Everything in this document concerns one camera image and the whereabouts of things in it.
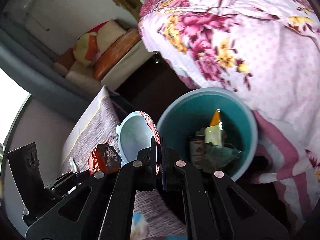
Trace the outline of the purple wood-print tablecloth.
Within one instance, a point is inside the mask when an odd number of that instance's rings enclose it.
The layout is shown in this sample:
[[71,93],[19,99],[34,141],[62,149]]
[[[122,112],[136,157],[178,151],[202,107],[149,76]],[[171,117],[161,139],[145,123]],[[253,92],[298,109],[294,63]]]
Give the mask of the purple wood-print tablecloth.
[[[102,87],[69,134],[61,153],[60,173],[108,171],[124,162],[116,127],[124,111]],[[185,225],[168,209],[157,190],[138,191],[132,217],[131,239],[186,239]]]

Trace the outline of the white tissue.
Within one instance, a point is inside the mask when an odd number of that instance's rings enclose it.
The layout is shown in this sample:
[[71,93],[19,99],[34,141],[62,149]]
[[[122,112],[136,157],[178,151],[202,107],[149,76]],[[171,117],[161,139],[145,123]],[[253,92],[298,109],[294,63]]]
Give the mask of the white tissue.
[[72,157],[69,158],[69,166],[70,166],[70,170],[73,172],[73,173],[76,173],[78,171],[78,168],[75,164],[75,161]]

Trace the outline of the red orange snack bag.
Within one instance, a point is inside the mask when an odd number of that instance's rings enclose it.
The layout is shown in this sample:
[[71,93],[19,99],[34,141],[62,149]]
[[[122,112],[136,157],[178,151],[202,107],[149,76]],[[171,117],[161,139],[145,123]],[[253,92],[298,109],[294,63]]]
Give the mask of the red orange snack bag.
[[88,159],[89,173],[102,171],[106,174],[118,172],[121,168],[121,157],[108,143],[98,144]]

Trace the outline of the white orange throw pillow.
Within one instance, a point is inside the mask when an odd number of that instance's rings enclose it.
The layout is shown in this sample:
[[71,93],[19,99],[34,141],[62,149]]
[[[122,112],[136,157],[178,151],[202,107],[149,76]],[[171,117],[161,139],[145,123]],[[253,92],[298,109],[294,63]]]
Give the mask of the white orange throw pillow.
[[123,34],[123,29],[116,21],[109,20],[97,25],[91,31],[83,34],[73,48],[76,62],[84,67],[91,66],[103,53]]

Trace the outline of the floral pink bed quilt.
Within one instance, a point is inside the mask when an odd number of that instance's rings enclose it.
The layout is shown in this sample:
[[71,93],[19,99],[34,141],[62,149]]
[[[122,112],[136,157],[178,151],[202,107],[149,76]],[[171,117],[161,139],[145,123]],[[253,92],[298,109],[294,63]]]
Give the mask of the floral pink bed quilt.
[[311,0],[146,0],[139,33],[188,88],[235,93],[258,123],[293,230],[319,200],[319,14]]

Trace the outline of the yellow bread wrapper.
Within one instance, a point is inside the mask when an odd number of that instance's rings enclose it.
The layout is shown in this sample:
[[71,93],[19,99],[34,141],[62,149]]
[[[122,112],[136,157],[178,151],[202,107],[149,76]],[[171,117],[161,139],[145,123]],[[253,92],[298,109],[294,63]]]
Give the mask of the yellow bread wrapper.
[[210,121],[209,126],[204,130],[204,143],[211,143],[223,146],[225,139],[220,109],[217,109]]

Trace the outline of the orange leather seat cushion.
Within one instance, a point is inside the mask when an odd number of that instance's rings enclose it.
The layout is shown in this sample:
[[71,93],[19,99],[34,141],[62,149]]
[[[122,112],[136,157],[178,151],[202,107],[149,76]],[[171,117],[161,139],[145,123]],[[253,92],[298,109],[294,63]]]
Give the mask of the orange leather seat cushion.
[[118,38],[104,53],[99,57],[94,65],[93,77],[101,81],[103,77],[139,42],[141,41],[137,29],[129,29],[125,34]]

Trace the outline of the strawberry yogurt paper cup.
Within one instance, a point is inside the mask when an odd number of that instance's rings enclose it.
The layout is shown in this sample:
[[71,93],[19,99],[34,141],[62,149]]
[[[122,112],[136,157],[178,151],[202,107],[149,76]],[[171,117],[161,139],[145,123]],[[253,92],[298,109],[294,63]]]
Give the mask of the strawberry yogurt paper cup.
[[196,168],[201,168],[204,156],[204,135],[193,135],[189,137],[190,158]]

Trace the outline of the teal plastic trash bin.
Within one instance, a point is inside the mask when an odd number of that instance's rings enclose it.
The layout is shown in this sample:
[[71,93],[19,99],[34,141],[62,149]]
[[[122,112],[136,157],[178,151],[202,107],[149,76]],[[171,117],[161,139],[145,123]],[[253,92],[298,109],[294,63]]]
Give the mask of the teal plastic trash bin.
[[221,88],[201,88],[184,94],[164,111],[157,129],[168,148],[190,160],[189,137],[207,128],[217,109],[221,111],[226,142],[242,152],[241,158],[228,168],[228,175],[237,181],[255,155],[258,128],[252,111],[234,93]]

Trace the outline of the clear green plastic wrapper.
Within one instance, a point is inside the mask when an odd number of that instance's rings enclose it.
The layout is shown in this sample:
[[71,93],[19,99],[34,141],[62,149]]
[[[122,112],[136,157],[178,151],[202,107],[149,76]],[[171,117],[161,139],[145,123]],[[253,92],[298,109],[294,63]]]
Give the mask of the clear green plastic wrapper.
[[233,161],[240,159],[241,156],[242,151],[237,150],[231,144],[220,146],[206,143],[200,167],[206,171],[220,170]]

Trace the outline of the white sofa with cushions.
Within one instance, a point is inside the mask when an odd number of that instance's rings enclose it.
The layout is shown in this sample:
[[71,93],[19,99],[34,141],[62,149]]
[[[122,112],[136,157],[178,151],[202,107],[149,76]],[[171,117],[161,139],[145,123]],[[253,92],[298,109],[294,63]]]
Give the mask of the white sofa with cushions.
[[120,20],[103,22],[78,38],[72,48],[55,55],[51,70],[88,94],[101,87],[118,89],[153,57],[137,28],[124,27]]

